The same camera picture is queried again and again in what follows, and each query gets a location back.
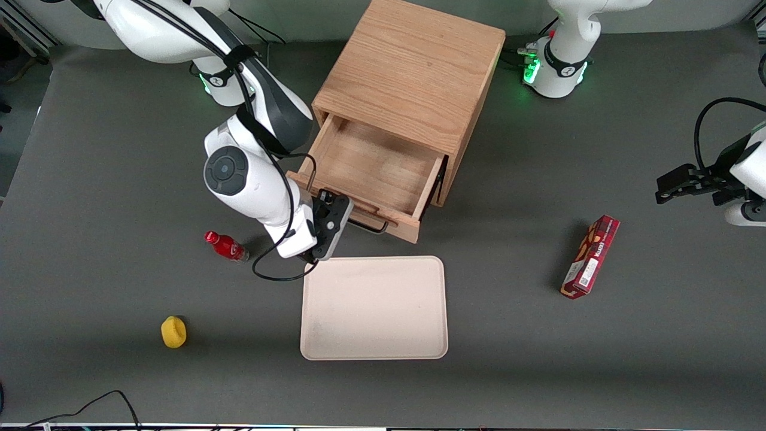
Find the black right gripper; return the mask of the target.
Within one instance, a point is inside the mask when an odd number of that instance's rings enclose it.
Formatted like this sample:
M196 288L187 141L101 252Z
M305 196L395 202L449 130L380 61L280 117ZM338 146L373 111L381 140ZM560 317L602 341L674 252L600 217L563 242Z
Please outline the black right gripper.
M311 254L314 260L326 261L333 256L355 205L347 195L335 194L328 189L320 189L312 201L317 244Z

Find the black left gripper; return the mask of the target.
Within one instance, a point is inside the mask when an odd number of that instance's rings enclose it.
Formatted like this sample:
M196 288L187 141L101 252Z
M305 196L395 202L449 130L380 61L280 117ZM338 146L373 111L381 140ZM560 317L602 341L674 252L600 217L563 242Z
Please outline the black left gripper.
M729 169L730 163L715 163L696 167L681 165L656 179L655 201L658 205L682 196L712 195L716 207L747 201L749 192L742 182L736 180Z

